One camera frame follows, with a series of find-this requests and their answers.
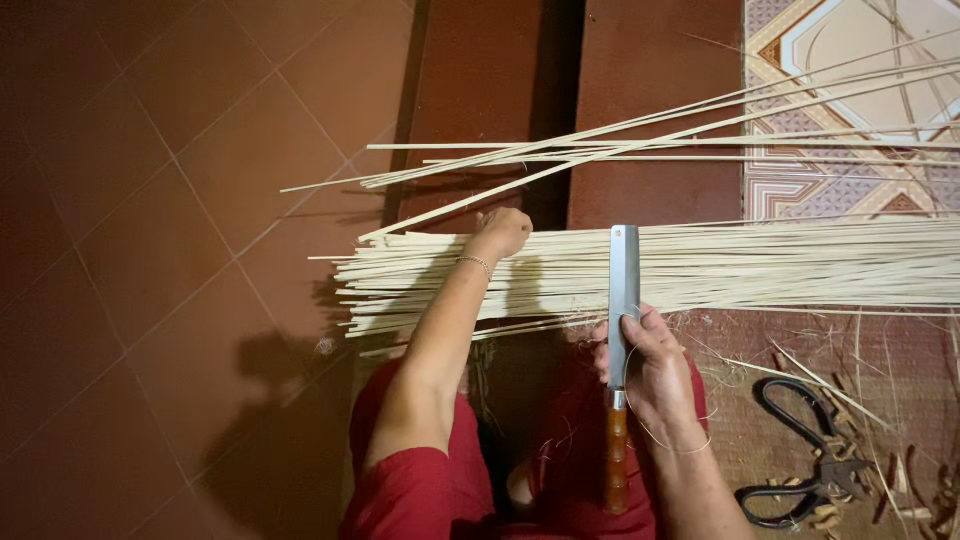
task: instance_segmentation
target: wooden knife handle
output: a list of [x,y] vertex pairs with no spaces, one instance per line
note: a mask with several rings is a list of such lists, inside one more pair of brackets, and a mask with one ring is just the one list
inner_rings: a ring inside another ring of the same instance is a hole
[[627,511],[627,409],[607,404],[607,485],[604,509]]

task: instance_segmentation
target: tiled floor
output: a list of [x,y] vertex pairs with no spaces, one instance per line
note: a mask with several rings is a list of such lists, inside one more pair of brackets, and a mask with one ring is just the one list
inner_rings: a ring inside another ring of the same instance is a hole
[[278,191],[388,166],[411,3],[14,4],[0,537],[333,536],[353,367],[306,257],[383,201]]

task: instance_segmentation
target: red pants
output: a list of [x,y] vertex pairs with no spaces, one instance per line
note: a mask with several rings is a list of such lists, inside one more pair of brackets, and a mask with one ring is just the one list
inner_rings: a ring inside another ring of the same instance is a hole
[[[687,357],[697,415],[707,427],[703,379]],[[353,473],[359,478],[376,417],[399,362],[380,368],[360,393],[350,421]],[[628,510],[603,511],[606,409],[603,385],[591,357],[564,362],[537,426],[530,484],[536,509],[526,524],[504,524],[493,509],[490,477],[480,453],[477,421],[457,397],[448,456],[412,449],[380,462],[356,483],[341,525],[343,537],[412,538],[498,536],[511,538],[657,536],[654,470],[642,438],[632,433],[628,453]]]

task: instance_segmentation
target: knife blade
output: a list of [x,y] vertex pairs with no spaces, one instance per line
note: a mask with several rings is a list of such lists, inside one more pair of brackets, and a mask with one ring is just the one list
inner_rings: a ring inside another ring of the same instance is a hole
[[607,383],[607,480],[605,509],[614,515],[627,509],[626,364],[633,346],[620,330],[622,315],[640,316],[640,253],[636,225],[610,229],[610,382]]

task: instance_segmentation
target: bamboo fiber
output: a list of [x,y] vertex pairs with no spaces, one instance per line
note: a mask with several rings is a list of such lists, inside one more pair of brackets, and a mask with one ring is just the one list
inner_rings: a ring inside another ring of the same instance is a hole
[[[412,329],[465,235],[387,234],[337,261],[348,337]],[[477,338],[585,324],[608,306],[610,233],[533,233],[500,262],[479,319],[549,317]],[[960,307],[960,219],[640,229],[641,295],[662,312],[714,307]]]

